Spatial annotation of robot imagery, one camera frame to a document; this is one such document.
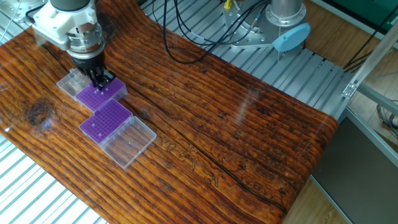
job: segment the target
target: grid of holes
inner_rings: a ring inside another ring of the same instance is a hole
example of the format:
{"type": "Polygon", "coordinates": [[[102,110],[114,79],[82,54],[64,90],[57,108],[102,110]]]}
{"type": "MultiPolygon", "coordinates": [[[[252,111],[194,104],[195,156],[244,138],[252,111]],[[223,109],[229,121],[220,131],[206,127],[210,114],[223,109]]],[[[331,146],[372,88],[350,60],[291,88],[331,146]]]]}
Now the grid of holes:
{"type": "Polygon", "coordinates": [[[90,84],[84,90],[77,94],[78,98],[82,103],[89,107],[92,111],[96,111],[102,104],[107,102],[115,93],[121,91],[124,87],[124,83],[115,78],[109,85],[98,91],[90,84]]]}
{"type": "Polygon", "coordinates": [[[125,109],[115,100],[111,100],[94,116],[81,125],[81,130],[89,135],[98,144],[107,138],[115,129],[131,116],[131,112],[125,109]]]}

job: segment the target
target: wooden floor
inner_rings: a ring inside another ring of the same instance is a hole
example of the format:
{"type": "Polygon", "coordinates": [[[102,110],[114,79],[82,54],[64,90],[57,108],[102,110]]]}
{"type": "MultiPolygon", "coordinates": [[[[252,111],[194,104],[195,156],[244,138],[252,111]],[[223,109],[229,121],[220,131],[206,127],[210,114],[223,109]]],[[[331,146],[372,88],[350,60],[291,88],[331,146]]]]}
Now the wooden floor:
{"type": "MultiPolygon", "coordinates": [[[[369,34],[346,22],[310,0],[304,0],[307,7],[307,21],[312,32],[307,40],[307,47],[315,53],[344,67],[356,51],[369,38],[369,34]]],[[[374,49],[379,40],[373,39],[359,55],[374,49]]],[[[365,84],[392,100],[398,100],[398,51],[392,51],[384,57],[374,69],[365,84]]],[[[350,107],[375,129],[395,150],[398,139],[381,124],[376,111],[376,104],[357,93],[350,107]]],[[[300,223],[346,223],[318,187],[309,180],[284,224],[300,223]]]]}

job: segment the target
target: wooden table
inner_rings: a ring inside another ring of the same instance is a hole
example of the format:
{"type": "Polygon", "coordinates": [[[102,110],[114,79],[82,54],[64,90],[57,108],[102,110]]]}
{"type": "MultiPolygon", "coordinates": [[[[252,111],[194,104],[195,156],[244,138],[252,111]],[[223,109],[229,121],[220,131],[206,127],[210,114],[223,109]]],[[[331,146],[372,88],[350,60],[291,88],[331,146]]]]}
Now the wooden table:
{"type": "MultiPolygon", "coordinates": [[[[56,86],[70,57],[32,29],[0,48],[1,133],[110,223],[280,223],[337,122],[215,56],[174,62],[135,1],[97,7],[121,103],[155,142],[125,172],[85,137],[91,113],[56,86]]],[[[203,53],[168,35],[180,60],[203,53]]]]}

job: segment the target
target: yellow connector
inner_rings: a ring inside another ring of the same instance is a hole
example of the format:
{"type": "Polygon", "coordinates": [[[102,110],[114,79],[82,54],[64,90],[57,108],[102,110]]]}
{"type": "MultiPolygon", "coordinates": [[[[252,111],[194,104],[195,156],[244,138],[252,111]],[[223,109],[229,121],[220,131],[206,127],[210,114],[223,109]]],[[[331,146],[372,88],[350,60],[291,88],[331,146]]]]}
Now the yellow connector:
{"type": "Polygon", "coordinates": [[[231,9],[232,6],[232,0],[227,0],[224,4],[225,9],[231,9]]]}

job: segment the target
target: pipette tip box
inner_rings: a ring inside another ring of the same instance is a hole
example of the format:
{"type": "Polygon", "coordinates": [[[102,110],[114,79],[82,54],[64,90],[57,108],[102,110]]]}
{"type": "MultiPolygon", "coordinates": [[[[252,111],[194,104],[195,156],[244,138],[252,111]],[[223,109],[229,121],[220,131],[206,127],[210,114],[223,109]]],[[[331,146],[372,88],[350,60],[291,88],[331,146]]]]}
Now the pipette tip box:
{"type": "Polygon", "coordinates": [[[80,129],[126,169],[155,140],[156,133],[117,102],[127,94],[122,81],[115,78],[102,91],[90,83],[74,69],[57,86],[93,111],[80,129]]]}

